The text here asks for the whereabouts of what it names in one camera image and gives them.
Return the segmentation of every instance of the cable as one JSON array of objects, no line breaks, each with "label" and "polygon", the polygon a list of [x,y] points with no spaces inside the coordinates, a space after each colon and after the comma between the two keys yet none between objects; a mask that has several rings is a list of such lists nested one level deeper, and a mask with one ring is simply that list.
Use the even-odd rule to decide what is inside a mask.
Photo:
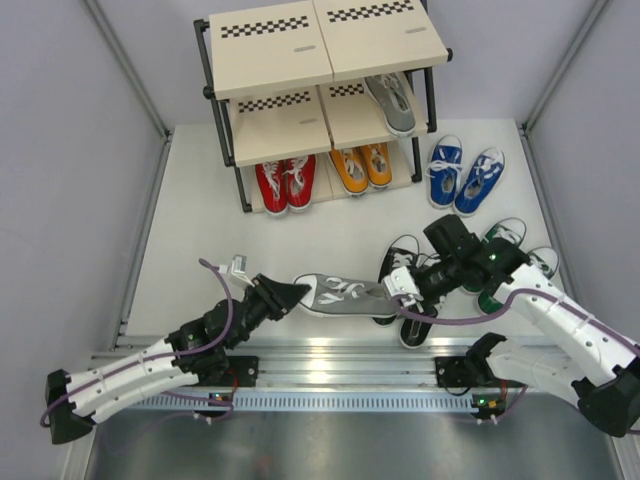
[{"label": "cable", "polygon": [[[220,342],[222,342],[222,340],[224,340],[224,338],[229,333],[229,329],[231,328],[231,323],[233,321],[233,297],[231,296],[231,292],[229,291],[229,286],[227,285],[227,282],[225,282],[224,278],[222,277],[222,275],[218,271],[219,270],[218,267],[216,267],[214,265],[211,265],[209,262],[207,262],[203,258],[199,259],[198,262],[200,263],[200,265],[202,265],[205,268],[208,268],[209,270],[211,270],[213,272],[213,274],[216,276],[216,278],[220,282],[220,285],[222,286],[222,290],[224,290],[224,294],[225,294],[225,296],[227,298],[227,321],[226,321],[226,323],[224,325],[224,329],[222,330],[222,333],[220,333],[220,335],[218,335],[217,338],[215,338],[214,340],[212,340],[208,344],[203,345],[202,347],[194,348],[193,350],[182,350],[182,351],[178,351],[178,352],[159,353],[159,354],[156,354],[156,355],[151,355],[149,357],[145,357],[145,358],[142,359],[142,361],[150,362],[150,361],[153,361],[153,360],[157,360],[159,358],[196,355],[198,353],[202,353],[202,352],[204,352],[206,350],[209,350],[210,348],[215,347]],[[84,385],[81,385],[81,386],[73,389],[72,391],[70,391],[68,393],[65,393],[64,395],[62,395],[60,398],[58,398],[57,400],[52,402],[51,405],[49,405],[47,407],[47,409],[44,411],[44,413],[40,417],[40,426],[43,427],[43,428],[48,428],[50,426],[50,424],[47,423],[47,418],[49,417],[51,412],[53,410],[55,410],[63,402],[67,401],[69,399],[69,397],[72,397],[73,395],[76,395],[76,394],[86,390],[87,388],[90,388],[90,387],[96,385],[97,383],[101,382],[104,379],[113,377],[114,375],[122,373],[125,370],[128,370],[129,368],[135,367],[137,365],[140,365],[140,360],[134,360],[131,363],[128,363],[126,365],[118,367],[115,370],[112,370],[112,371],[106,373],[101,378],[96,378],[94,380],[91,380],[91,381],[85,383]]]},{"label": "cable", "polygon": [[[509,295],[509,297],[505,301],[505,303],[502,306],[502,308],[500,310],[498,310],[497,312],[495,312],[495,313],[492,313],[490,315],[484,315],[484,316],[481,316],[481,317],[460,318],[460,319],[443,319],[443,318],[427,317],[425,315],[420,315],[418,313],[414,313],[414,312],[412,312],[410,310],[407,310],[406,308],[403,308],[400,305],[399,302],[400,302],[400,300],[402,298],[405,298],[406,295],[396,295],[391,300],[395,304],[396,310],[401,315],[403,315],[405,318],[408,318],[410,320],[416,320],[418,322],[432,323],[434,325],[446,325],[446,326],[456,327],[456,326],[463,326],[463,325],[477,325],[479,323],[486,323],[486,322],[490,322],[492,320],[495,320],[497,318],[500,318],[502,315],[507,313],[507,311],[511,308],[511,305],[513,304],[516,296],[518,296],[518,295],[534,295],[535,297],[544,298],[545,300],[548,300],[549,302],[552,302],[552,303],[558,302],[558,298],[556,298],[553,295],[550,295],[550,294],[548,294],[546,292],[542,292],[540,290],[535,290],[533,288],[519,288],[519,289],[514,290],[513,292],[511,292],[511,294]],[[635,345],[633,345],[631,342],[629,342],[626,338],[624,338],[622,335],[620,335],[615,330],[612,330],[611,328],[607,327],[606,325],[604,325],[600,321],[596,320],[590,314],[578,310],[573,305],[570,305],[570,304],[568,304],[566,302],[559,302],[558,305],[560,305],[562,308],[564,308],[569,313],[571,313],[571,314],[575,315],[576,317],[578,317],[580,320],[585,320],[587,323],[590,323],[591,325],[593,325],[595,328],[597,328],[601,332],[603,332],[603,333],[609,335],[610,337],[614,338],[620,344],[624,345],[636,357],[640,358],[640,349],[638,349]]]}]

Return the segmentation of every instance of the white table surface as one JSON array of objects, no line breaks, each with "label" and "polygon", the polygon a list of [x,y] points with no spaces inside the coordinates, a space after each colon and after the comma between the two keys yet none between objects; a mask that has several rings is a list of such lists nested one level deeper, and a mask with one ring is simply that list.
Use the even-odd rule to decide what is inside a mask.
[{"label": "white table surface", "polygon": [[[464,220],[467,227],[482,235],[495,222],[515,216],[528,226],[525,251],[549,245],[514,121],[440,121],[437,133],[420,139],[423,164],[433,146],[447,134],[461,139],[466,167],[492,146],[501,148],[506,156],[505,177],[479,212]],[[375,281],[382,256],[395,238],[411,233],[420,239],[423,251],[431,252],[422,230],[451,213],[430,206],[428,182],[423,181],[356,200],[314,204],[308,212],[289,213],[284,218],[245,214],[233,171],[224,167],[217,142],[213,125],[176,128],[127,336],[164,335],[200,317],[224,298],[214,276],[198,265],[199,257],[221,264],[228,263],[234,254],[244,254],[248,256],[250,275],[263,273],[283,282],[307,272]],[[560,285],[559,277],[554,282]],[[239,289],[232,287],[232,292],[241,298]],[[474,303],[474,297],[453,292],[440,317],[477,316]],[[390,328],[380,328],[366,318],[323,319],[298,308],[280,322],[266,321],[250,342],[397,345],[399,328],[399,321]],[[489,324],[434,326],[426,345],[446,344],[460,337],[473,339],[489,331],[533,344],[547,343],[537,328],[508,313]]]}]

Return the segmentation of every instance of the green and black sneaker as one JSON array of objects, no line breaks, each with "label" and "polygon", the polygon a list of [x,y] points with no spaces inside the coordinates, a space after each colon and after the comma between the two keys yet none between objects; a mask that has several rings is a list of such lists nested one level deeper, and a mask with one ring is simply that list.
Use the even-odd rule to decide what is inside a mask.
[{"label": "green and black sneaker", "polygon": [[[482,237],[482,243],[487,244],[494,238],[504,238],[513,243],[516,247],[522,245],[527,234],[527,225],[519,218],[510,217],[500,220]],[[477,295],[482,288],[473,288],[470,285],[463,285],[462,291],[470,295]]]},{"label": "green and black sneaker", "polygon": [[[540,247],[531,250],[528,254],[531,263],[551,280],[558,271],[560,259],[556,251],[551,247]],[[494,299],[487,292],[482,292],[478,297],[478,308],[486,315],[495,313],[502,308],[502,304]]]}]

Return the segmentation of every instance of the sneaker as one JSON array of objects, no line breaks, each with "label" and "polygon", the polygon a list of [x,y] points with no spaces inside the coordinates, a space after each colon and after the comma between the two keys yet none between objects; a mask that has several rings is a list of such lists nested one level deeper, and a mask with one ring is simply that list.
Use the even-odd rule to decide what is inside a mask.
[{"label": "sneaker", "polygon": [[293,283],[309,285],[300,300],[308,313],[318,317],[392,317],[393,303],[379,283],[349,280],[321,274],[300,275]]},{"label": "sneaker", "polygon": [[[528,254],[531,264],[536,266],[538,270],[548,279],[551,280],[557,273],[560,266],[560,258],[556,251],[551,247],[540,247],[531,250]],[[482,292],[478,297],[478,308],[484,314],[495,313],[502,308],[502,303],[487,292]]]},{"label": "sneaker", "polygon": [[349,195],[358,197],[366,192],[369,180],[357,149],[331,150],[331,163],[340,175],[342,185]]},{"label": "sneaker", "polygon": [[505,169],[504,153],[497,148],[482,152],[471,167],[453,208],[462,216],[476,213],[480,204],[495,189]]},{"label": "sneaker", "polygon": [[267,213],[276,217],[283,215],[287,211],[284,162],[267,162],[256,165],[256,179]]},{"label": "sneaker", "polygon": [[315,155],[287,160],[287,201],[294,212],[301,212],[311,205],[311,190],[316,174]]},{"label": "sneaker", "polygon": [[416,119],[397,73],[366,77],[364,89],[380,106],[387,128],[398,137],[407,137],[416,128]]},{"label": "sneaker", "polygon": [[[382,283],[382,279],[389,275],[393,270],[400,267],[418,266],[420,263],[420,242],[413,235],[402,235],[393,241],[387,249],[382,259],[380,267],[380,275],[378,275],[378,283]],[[380,327],[390,326],[396,316],[392,317],[373,317],[372,320]]]},{"label": "sneaker", "polygon": [[360,153],[367,166],[367,176],[373,188],[385,189],[391,183],[391,164],[386,143],[374,143],[360,147]]},{"label": "sneaker", "polygon": [[438,142],[426,175],[431,178],[429,202],[436,208],[447,208],[462,183],[462,143],[458,137],[447,135]]},{"label": "sneaker", "polygon": [[[429,255],[426,257],[423,264],[430,267],[434,263],[437,263],[438,260],[439,256],[437,254]],[[440,310],[442,310],[444,301],[445,297],[442,296],[440,297],[440,301],[436,305],[427,305],[426,303],[422,303],[423,311],[421,315],[436,318]],[[420,313],[416,306],[411,307],[410,310],[412,312]],[[402,322],[402,327],[400,327],[400,343],[403,347],[411,350],[413,350],[414,348],[418,348],[419,346],[424,344],[432,326],[432,323],[418,322],[417,320],[409,320],[405,318],[404,322]]]},{"label": "sneaker", "polygon": [[[482,243],[486,245],[494,238],[504,238],[513,243],[516,247],[522,245],[524,237],[527,234],[527,225],[519,218],[511,217],[500,220],[482,237]],[[462,290],[471,295],[478,294],[482,291],[482,287],[473,287],[471,285],[463,285]]]}]

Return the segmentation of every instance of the yellow sneaker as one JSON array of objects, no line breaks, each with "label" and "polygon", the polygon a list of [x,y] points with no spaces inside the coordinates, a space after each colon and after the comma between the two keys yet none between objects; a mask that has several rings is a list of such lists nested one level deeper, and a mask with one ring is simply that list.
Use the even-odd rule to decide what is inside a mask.
[{"label": "yellow sneaker", "polygon": [[386,143],[374,143],[360,147],[360,153],[367,166],[369,183],[374,188],[387,188],[391,183],[391,163]]},{"label": "yellow sneaker", "polygon": [[342,179],[342,185],[349,195],[364,194],[369,185],[360,152],[354,148],[331,150],[331,163]]}]

